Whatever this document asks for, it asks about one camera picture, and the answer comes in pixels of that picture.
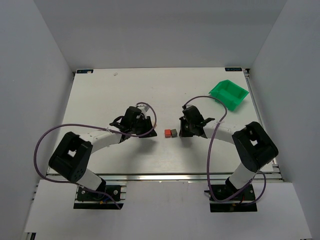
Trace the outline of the olive wood block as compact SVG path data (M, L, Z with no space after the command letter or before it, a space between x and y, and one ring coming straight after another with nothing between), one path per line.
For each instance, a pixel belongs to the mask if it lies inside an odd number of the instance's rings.
M171 129L170 133L172 138L176 138L178 136L178 132L176 129Z

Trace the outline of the red wood cube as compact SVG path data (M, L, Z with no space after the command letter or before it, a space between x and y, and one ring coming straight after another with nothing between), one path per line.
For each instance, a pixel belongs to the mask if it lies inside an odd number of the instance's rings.
M164 130L164 137L165 138L170 138L171 137L171 130L170 129L165 129Z

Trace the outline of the green plastic bin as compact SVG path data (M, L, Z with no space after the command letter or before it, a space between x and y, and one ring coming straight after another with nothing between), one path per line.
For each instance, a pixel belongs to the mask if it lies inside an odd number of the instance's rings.
M208 94L223 102L229 111L234 111L249 91L226 79L220 81Z

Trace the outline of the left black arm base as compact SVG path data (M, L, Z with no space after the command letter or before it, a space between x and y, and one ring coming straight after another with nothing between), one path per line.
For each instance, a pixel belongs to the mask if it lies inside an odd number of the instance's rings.
M97 194L86 190L84 187L78 187L73 208L76 210L120 210L126 199L126 185L106 185L105 192L110 195L117 205L104 194Z

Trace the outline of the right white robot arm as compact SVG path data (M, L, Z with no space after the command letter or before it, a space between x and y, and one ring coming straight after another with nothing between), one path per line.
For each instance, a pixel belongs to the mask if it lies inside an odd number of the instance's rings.
M209 139L207 157L215 139L235 146L240 164L225 181L226 189L236 193L244 188L265 165L278 156L279 150L260 123L253 121L243 128L216 121L214 118L204 118L194 105L182 107L183 116L180 120L179 136L193 136Z

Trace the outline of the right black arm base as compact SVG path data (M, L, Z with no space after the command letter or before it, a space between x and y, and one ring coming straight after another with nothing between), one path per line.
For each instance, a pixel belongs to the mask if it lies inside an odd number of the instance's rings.
M212 184L211 188L215 197L220 201L225 200L233 194L225 184ZM256 200L256 195L251 184L240 194L225 202L215 201L208 189L204 190L204 194L209 197L211 213L253 213L258 211L257 204L255 202L252 203Z

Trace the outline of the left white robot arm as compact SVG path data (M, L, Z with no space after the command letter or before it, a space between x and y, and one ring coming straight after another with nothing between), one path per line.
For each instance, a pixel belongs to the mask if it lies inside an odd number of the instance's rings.
M148 111L154 109L145 102L127 108L109 127L94 127L95 131L84 134L67 132L52 156L49 167L70 183L90 190L92 198L101 200L106 197L106 181L88 169L93 153L111 145L120 144L129 138L156 137L155 124Z

